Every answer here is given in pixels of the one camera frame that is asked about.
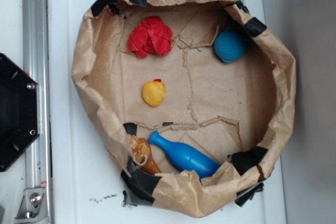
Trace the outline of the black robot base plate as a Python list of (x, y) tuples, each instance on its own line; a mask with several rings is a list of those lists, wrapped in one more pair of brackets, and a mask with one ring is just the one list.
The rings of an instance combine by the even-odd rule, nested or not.
[(1, 54), (1, 172), (39, 136), (38, 88), (25, 71)]

